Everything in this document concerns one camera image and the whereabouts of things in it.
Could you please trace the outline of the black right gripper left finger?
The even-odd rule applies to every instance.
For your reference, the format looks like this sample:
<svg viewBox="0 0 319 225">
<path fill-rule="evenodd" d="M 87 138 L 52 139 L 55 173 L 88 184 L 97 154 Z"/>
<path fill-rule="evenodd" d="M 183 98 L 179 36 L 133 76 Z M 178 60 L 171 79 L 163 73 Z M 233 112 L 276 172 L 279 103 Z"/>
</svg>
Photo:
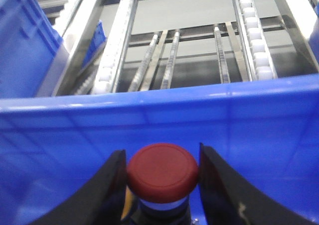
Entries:
<svg viewBox="0 0 319 225">
<path fill-rule="evenodd" d="M 126 151 L 115 150 L 71 197 L 32 225 L 119 225 L 127 186 Z"/>
</svg>

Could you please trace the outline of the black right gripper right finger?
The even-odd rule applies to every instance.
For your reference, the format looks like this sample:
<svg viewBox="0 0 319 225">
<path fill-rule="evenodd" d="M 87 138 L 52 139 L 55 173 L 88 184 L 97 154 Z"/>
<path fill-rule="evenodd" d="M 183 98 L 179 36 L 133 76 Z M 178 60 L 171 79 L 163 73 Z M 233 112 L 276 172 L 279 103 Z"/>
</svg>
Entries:
<svg viewBox="0 0 319 225">
<path fill-rule="evenodd" d="M 200 199 L 209 225 L 312 225 L 234 170 L 211 146 L 199 144 Z"/>
</svg>

